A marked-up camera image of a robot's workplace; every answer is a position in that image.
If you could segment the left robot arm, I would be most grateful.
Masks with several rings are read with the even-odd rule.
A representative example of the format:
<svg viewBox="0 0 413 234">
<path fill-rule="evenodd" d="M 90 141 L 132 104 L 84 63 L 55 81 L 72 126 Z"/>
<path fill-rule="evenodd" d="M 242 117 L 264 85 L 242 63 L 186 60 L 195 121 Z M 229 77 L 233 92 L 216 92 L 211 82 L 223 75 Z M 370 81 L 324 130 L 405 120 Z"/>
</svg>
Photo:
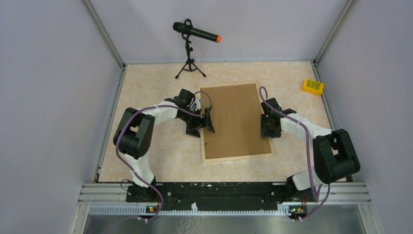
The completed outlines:
<svg viewBox="0 0 413 234">
<path fill-rule="evenodd" d="M 186 135 L 200 138 L 200 129 L 215 133 L 210 112 L 212 104 L 202 107 L 196 94 L 182 89 L 179 95 L 140 110 L 127 108 L 113 137 L 116 156 L 131 170 L 131 195 L 142 201 L 163 199 L 156 188 L 155 175 L 150 169 L 149 152 L 156 125 L 170 119 L 180 119 L 186 124 Z"/>
</svg>

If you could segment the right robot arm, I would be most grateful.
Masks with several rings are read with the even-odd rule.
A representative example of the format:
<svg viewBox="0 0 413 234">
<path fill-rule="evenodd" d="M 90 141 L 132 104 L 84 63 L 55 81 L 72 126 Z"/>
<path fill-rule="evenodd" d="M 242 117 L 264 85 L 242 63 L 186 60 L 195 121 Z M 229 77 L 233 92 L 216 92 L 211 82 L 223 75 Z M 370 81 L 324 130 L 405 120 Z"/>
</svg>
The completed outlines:
<svg viewBox="0 0 413 234">
<path fill-rule="evenodd" d="M 292 109 L 282 110 L 275 98 L 261 103 L 261 138 L 291 134 L 306 144 L 307 170 L 287 178 L 286 196 L 298 201 L 311 190 L 318 198 L 319 186 L 330 184 L 360 171 L 360 162 L 350 134 L 344 129 L 318 126 Z"/>
</svg>

